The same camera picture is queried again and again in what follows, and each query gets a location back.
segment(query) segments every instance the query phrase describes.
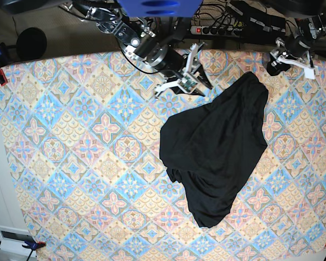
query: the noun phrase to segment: metal bracket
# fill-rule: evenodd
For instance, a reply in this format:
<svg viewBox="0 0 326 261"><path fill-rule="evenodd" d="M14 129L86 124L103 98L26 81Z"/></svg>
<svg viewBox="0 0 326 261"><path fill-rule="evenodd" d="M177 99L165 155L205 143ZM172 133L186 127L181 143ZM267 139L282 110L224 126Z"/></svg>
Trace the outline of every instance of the metal bracket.
<svg viewBox="0 0 326 261"><path fill-rule="evenodd" d="M307 79L312 79L312 80L315 79L315 70L317 70L317 68L318 68L316 65L314 67L311 67L310 65L303 64L299 61L286 59L286 58L284 58L283 55L279 56L277 58L277 61L280 63L284 63L284 64L296 65L304 70L304 76Z"/></svg>
<svg viewBox="0 0 326 261"><path fill-rule="evenodd" d="M198 51L202 45L203 43L200 45L194 43L191 46L189 56L187 57L186 66L183 68L183 78L158 85L155 88L156 98L158 98L166 89L172 87L179 87L181 91L183 91L185 94L191 94L194 91L197 91L200 94L203 93L199 89L197 89L198 84L201 83L198 80L199 72L196 72L194 74L191 72L195 57L197 56Z"/></svg>

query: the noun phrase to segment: blue diamond motif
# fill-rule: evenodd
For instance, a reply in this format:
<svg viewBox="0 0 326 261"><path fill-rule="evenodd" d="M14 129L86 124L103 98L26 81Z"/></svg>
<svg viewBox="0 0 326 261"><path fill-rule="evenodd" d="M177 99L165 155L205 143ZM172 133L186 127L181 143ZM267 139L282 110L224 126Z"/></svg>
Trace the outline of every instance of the blue diamond motif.
<svg viewBox="0 0 326 261"><path fill-rule="evenodd" d="M34 225L32 224L32 223L29 223L29 225L28 225L28 228L30 229L30 230L34 230Z"/></svg>
<svg viewBox="0 0 326 261"><path fill-rule="evenodd" d="M80 168L78 166L76 166L75 164L71 164L71 166L69 167L69 170L75 174Z"/></svg>
<svg viewBox="0 0 326 261"><path fill-rule="evenodd" d="M284 223L281 223L281 224L278 226L278 228L279 228L280 230L282 230L284 227L285 227L285 224L284 224Z"/></svg>
<svg viewBox="0 0 326 261"><path fill-rule="evenodd" d="M142 87L144 87L145 90L147 90L153 84L153 81L151 81L147 76L145 76L139 83Z"/></svg>
<svg viewBox="0 0 326 261"><path fill-rule="evenodd" d="M82 232L84 234L86 234L86 235L89 235L89 233L91 233L91 231L88 228L86 228L86 227L84 229L82 229Z"/></svg>
<svg viewBox="0 0 326 261"><path fill-rule="evenodd" d="M149 162L142 169L145 170L147 174L151 174L151 172L155 169L155 167L152 166Z"/></svg>
<svg viewBox="0 0 326 261"><path fill-rule="evenodd" d="M10 168L12 169L13 172L16 172L18 167L12 163Z"/></svg>
<svg viewBox="0 0 326 261"><path fill-rule="evenodd" d="M295 170L296 170L300 165L301 165L301 163L299 162L298 159L296 159L296 161L295 161L294 163L292 163L292 166L294 167Z"/></svg>
<svg viewBox="0 0 326 261"><path fill-rule="evenodd" d="M67 86L66 83L63 82L58 89L61 91L62 94L65 94L68 91L69 86Z"/></svg>
<svg viewBox="0 0 326 261"><path fill-rule="evenodd" d="M305 91L306 94L308 93L308 91L311 90L311 86L310 86L309 83L305 83L302 88L303 88L303 90Z"/></svg>
<svg viewBox="0 0 326 261"><path fill-rule="evenodd" d="M5 94L2 92L2 90L0 90L0 101L2 101L2 99L5 97Z"/></svg>
<svg viewBox="0 0 326 261"><path fill-rule="evenodd" d="M300 114L302 109L302 100L295 91L287 91L275 103L275 112L287 124L290 124Z"/></svg>
<svg viewBox="0 0 326 261"><path fill-rule="evenodd" d="M157 232L151 229L147 234L148 234L150 237L154 238L154 237L157 235Z"/></svg>
<svg viewBox="0 0 326 261"><path fill-rule="evenodd" d="M223 228L220 228L218 231L216 231L216 234L222 235L225 232Z"/></svg>

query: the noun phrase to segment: white plastic part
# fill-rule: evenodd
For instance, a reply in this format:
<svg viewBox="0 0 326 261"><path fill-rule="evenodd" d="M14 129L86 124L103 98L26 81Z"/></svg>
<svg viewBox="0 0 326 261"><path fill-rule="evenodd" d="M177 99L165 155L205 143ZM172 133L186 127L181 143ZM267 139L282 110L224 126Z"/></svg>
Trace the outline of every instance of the white plastic part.
<svg viewBox="0 0 326 261"><path fill-rule="evenodd" d="M277 58L277 61L284 64L291 64L291 65L298 66L304 70L304 76L307 79L312 79L312 80L315 79L315 69L317 68L317 66L310 67L310 65L303 64L295 60L286 59L282 55Z"/></svg>
<svg viewBox="0 0 326 261"><path fill-rule="evenodd" d="M194 43L191 46L189 56L187 57L186 66L183 69L183 76L184 76L183 79L178 79L178 80L175 80L173 82L168 82L168 83L163 83L161 85L158 85L155 88L156 97L158 97L166 89L169 89L169 88L172 88L172 87L179 87L181 89L181 91L183 91L186 94L191 94L196 90L198 83L200 83L200 81L197 79L199 73L196 73L196 75L193 75L191 73L191 71L192 71L193 61L195 59L195 56L197 56L197 54L198 54L199 47L200 47L200 45L198 45L196 43ZM194 81L195 84L196 84L189 91L185 90L183 88L183 86L181 85L181 83L186 83L187 82L187 77L188 77L188 79Z"/></svg>

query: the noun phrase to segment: floor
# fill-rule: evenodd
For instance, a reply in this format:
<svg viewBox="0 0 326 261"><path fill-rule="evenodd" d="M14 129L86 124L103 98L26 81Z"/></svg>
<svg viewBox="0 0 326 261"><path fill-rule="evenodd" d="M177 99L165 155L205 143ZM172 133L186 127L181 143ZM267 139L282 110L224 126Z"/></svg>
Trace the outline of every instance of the floor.
<svg viewBox="0 0 326 261"><path fill-rule="evenodd" d="M316 80L269 77L262 53L203 51L207 97L158 100L160 76L120 53L5 68L0 120L12 181L40 260L276 260L326 243L326 62ZM167 118L210 102L244 72L267 86L264 152L231 213L198 228L159 160Z"/></svg>
<svg viewBox="0 0 326 261"><path fill-rule="evenodd" d="M205 0L205 3L215 3L217 0ZM252 6L264 10L263 6L256 1L247 1ZM220 15L219 10L205 7L203 10L211 13L215 17ZM269 14L280 15L272 8L268 8ZM54 58L60 56L111 52L118 50L116 40L113 36L101 33L94 23L80 22L77 18L65 14L58 8L48 8L43 10L31 11L14 16L16 28L11 15L0 10L0 42L7 45L14 45L17 40L17 34L29 27L38 27L42 29L47 37L48 45L44 58ZM201 25L210 25L208 16L201 16ZM179 48L189 48L181 44ZM226 41L224 49L237 49L237 43ZM242 50L267 52L272 49L259 45L241 45Z"/></svg>

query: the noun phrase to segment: black cable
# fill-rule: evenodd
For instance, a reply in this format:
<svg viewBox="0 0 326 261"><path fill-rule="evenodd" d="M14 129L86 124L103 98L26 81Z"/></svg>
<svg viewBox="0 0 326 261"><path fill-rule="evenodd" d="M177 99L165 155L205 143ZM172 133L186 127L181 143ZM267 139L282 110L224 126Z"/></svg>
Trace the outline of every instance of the black cable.
<svg viewBox="0 0 326 261"><path fill-rule="evenodd" d="M117 42L117 45L118 47L120 48L121 50L121 53L123 54L123 56L125 57L125 59L134 67L136 68L139 72L142 72L142 73L145 73L145 74L157 74L157 73L160 73L160 72L164 72L164 71L172 71L174 72L173 70L160 70L160 71L156 71L156 72L145 72L143 70L141 70L140 68L136 67L130 60L129 58L125 55L124 51L122 50L121 46L120 46L120 42L118 41L118 39L116 38L116 42Z"/></svg>
<svg viewBox="0 0 326 261"><path fill-rule="evenodd" d="M291 30L290 24L288 23L288 20L286 20L285 23L286 23L287 26L289 27L289 29L290 29L290 33L292 34L292 30Z"/></svg>
<svg viewBox="0 0 326 261"><path fill-rule="evenodd" d="M225 31L228 29L228 27L230 26L230 24L232 23L232 16L230 15L230 14L227 14L224 18L223 18L223 20L222 20L222 22L218 25L218 27L216 28L217 30L219 30L220 28L221 28L221 26L223 26L223 25L227 25L227 24L224 24L223 22L224 22L224 20L226 20L226 18L227 17L229 17L229 23L228 23L228 26L225 28Z"/></svg>
<svg viewBox="0 0 326 261"><path fill-rule="evenodd" d="M224 16L225 16L225 14L223 14L223 15L221 15L219 18L217 18L217 19L214 21L214 23L213 23L211 26L209 26L209 29L212 28L212 27L214 27L214 25L218 22L218 20L222 19Z"/></svg>
<svg viewBox="0 0 326 261"><path fill-rule="evenodd" d="M295 25L293 22L291 22L290 20L286 20L288 23L292 24L294 27L297 27L297 25Z"/></svg>
<svg viewBox="0 0 326 261"><path fill-rule="evenodd" d="M68 14L74 16L74 17L77 17L77 18L82 19L82 20L85 20L85 21L90 21L90 22L109 22L109 21L110 21L109 19L107 19L107 20L95 20L95 19L89 19L89 18L85 18L85 17L79 16L79 15L77 15L77 14L74 14L74 13L72 13L72 12L70 12L70 11L64 9L63 7L58 6L58 8L61 9L61 10L63 10L64 12L66 12L66 13L68 13ZM114 19L114 20L112 20L112 21L117 21L117 20L120 20L120 19L121 19L121 18L118 17L117 19Z"/></svg>
<svg viewBox="0 0 326 261"><path fill-rule="evenodd" d="M30 252L30 254L29 254L29 256L28 256L28 258L27 258L26 261L29 261L30 257L32 256L33 251L34 251L34 250L31 250L31 252Z"/></svg>
<svg viewBox="0 0 326 261"><path fill-rule="evenodd" d="M121 8L121 5L118 3L104 3L104 2L96 2L96 1L89 1L89 0L73 0L79 4L88 5L90 7L98 7L98 8L105 8L105 9L118 9Z"/></svg>
<svg viewBox="0 0 326 261"><path fill-rule="evenodd" d="M19 36L19 33L17 32L16 20L15 20L15 18L13 16L12 16L12 20L13 20L13 23L15 24L16 35Z"/></svg>
<svg viewBox="0 0 326 261"><path fill-rule="evenodd" d="M260 6L262 6L264 9L266 9L266 14L268 14L267 7L264 4L262 4L262 3L260 3Z"/></svg>
<svg viewBox="0 0 326 261"><path fill-rule="evenodd" d="M210 15L209 13L199 13L198 15L196 15L196 18L200 18L200 15L209 15L214 21L216 20L216 18L215 17L213 17L212 15Z"/></svg>

